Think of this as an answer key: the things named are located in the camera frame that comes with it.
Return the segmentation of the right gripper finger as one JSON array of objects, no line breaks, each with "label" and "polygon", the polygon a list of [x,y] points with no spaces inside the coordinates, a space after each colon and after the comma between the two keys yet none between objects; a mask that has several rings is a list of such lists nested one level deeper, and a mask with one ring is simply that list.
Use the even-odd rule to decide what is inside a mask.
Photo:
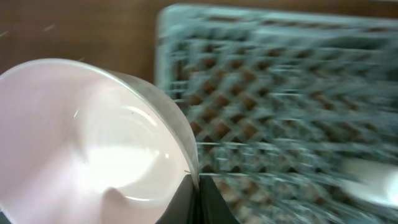
[{"label": "right gripper finger", "polygon": [[239,224],[213,179],[201,176],[196,188],[190,174],[179,185],[157,224]]}]

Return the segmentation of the blue plastic cup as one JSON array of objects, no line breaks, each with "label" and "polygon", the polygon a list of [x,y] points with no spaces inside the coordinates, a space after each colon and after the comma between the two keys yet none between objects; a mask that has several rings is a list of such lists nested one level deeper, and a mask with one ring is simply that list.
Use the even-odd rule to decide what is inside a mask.
[{"label": "blue plastic cup", "polygon": [[342,180],[348,195],[369,203],[397,208],[397,166],[364,159],[345,159],[343,173],[353,180]]}]

